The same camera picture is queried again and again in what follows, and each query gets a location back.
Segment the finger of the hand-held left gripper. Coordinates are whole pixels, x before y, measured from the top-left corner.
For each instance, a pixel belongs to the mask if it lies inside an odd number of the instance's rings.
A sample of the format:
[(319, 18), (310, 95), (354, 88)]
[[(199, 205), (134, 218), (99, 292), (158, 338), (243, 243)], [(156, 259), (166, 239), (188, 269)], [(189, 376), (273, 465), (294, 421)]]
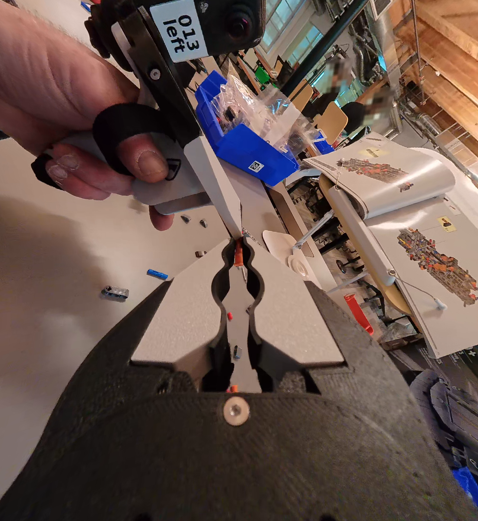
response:
[(207, 138), (197, 137), (183, 152), (231, 237), (241, 239), (241, 201)]

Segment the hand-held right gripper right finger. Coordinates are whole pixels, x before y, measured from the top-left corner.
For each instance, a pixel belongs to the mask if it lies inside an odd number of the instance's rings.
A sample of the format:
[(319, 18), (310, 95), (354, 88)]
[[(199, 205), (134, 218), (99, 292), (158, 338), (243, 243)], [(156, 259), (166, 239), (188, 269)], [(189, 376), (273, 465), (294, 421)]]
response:
[(287, 372), (345, 363), (308, 286), (287, 265), (250, 238), (243, 239), (249, 310), (248, 357), (251, 368), (273, 380)]

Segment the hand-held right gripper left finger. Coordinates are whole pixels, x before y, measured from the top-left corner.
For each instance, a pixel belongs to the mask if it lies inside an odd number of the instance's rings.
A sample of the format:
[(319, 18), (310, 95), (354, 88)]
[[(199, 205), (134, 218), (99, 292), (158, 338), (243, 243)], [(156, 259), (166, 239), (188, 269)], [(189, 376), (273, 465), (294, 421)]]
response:
[(228, 275), (234, 260), (234, 240), (222, 241), (170, 281), (151, 323), (137, 344), (131, 361), (174, 371), (194, 380), (211, 369), (211, 344), (224, 332), (223, 296), (212, 284), (219, 273)]

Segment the lego set box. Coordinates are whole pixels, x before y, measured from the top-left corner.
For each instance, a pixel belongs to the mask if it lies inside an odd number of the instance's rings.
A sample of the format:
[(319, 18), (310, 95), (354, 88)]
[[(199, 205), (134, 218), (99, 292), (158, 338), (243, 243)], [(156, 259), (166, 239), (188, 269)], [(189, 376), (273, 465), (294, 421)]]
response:
[(478, 390), (462, 364), (431, 358), (420, 335), (379, 344), (404, 376), (447, 465), (467, 469), (478, 484)]

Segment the lego instruction booklet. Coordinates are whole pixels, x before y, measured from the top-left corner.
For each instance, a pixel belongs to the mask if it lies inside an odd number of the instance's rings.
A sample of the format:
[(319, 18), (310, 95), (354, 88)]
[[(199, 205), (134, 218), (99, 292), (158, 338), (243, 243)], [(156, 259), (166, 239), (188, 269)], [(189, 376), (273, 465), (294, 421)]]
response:
[(371, 133), (309, 158), (345, 192), (389, 258), (430, 353), (478, 345), (478, 188), (431, 150)]

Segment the person's left hand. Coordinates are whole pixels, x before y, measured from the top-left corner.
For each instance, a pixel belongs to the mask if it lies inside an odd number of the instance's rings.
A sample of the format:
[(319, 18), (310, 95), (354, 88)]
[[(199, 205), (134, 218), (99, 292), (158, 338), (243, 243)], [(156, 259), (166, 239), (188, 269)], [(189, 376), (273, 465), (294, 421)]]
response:
[(158, 183), (169, 166), (150, 134), (125, 139), (117, 156), (130, 176), (63, 140), (90, 131), (99, 113), (138, 101), (138, 87), (57, 27), (0, 1), (0, 131), (31, 155), (48, 152), (48, 192), (103, 201)]

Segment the blue plastic bin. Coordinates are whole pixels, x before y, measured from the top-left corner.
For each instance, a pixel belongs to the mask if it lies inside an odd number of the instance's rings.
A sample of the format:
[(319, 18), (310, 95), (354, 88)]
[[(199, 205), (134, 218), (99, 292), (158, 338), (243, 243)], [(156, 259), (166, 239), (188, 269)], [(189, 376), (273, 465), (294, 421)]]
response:
[(218, 158), (269, 186), (275, 186), (298, 171), (299, 165), (291, 153), (282, 153), (243, 123), (227, 133), (223, 132), (212, 102), (226, 83), (225, 77), (214, 70), (195, 92), (195, 111), (203, 133)]

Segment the red black hand tool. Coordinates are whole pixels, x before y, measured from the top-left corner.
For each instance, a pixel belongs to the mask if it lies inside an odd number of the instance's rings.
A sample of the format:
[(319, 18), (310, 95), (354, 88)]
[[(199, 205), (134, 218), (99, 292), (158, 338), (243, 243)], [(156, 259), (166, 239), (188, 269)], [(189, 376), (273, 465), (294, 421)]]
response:
[(356, 300), (355, 294), (347, 294), (344, 295), (344, 300), (346, 301), (351, 313), (353, 314), (354, 319), (358, 324), (369, 334), (374, 334), (374, 329), (367, 319), (365, 313), (362, 311), (360, 304)]

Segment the pile of clear plastic bags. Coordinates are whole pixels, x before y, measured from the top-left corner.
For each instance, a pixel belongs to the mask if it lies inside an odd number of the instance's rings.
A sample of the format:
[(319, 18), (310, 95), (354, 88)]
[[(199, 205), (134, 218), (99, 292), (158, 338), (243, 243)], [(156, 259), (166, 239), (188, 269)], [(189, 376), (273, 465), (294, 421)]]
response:
[(224, 134), (244, 124), (284, 154), (296, 157), (321, 138), (313, 122), (280, 90), (269, 85), (261, 94), (255, 95), (231, 72), (211, 105)]

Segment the tan wooden chair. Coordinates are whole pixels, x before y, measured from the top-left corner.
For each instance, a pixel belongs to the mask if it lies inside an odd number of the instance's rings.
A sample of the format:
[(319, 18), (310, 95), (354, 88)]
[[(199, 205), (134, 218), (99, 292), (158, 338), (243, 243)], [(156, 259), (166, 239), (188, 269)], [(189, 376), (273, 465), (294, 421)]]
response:
[(308, 101), (310, 101), (312, 98), (313, 94), (313, 86), (306, 79), (303, 79), (288, 98), (294, 107), (299, 112), (302, 112)]
[(345, 129), (347, 123), (347, 115), (334, 101), (328, 104), (323, 114), (314, 117), (314, 125), (331, 146)]

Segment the blue plastic crate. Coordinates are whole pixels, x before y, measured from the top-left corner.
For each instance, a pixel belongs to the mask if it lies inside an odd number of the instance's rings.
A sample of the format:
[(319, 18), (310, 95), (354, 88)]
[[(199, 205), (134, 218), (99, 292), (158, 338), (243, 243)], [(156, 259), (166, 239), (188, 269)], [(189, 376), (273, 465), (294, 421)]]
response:
[(467, 467), (453, 469), (452, 475), (478, 509), (478, 482)]

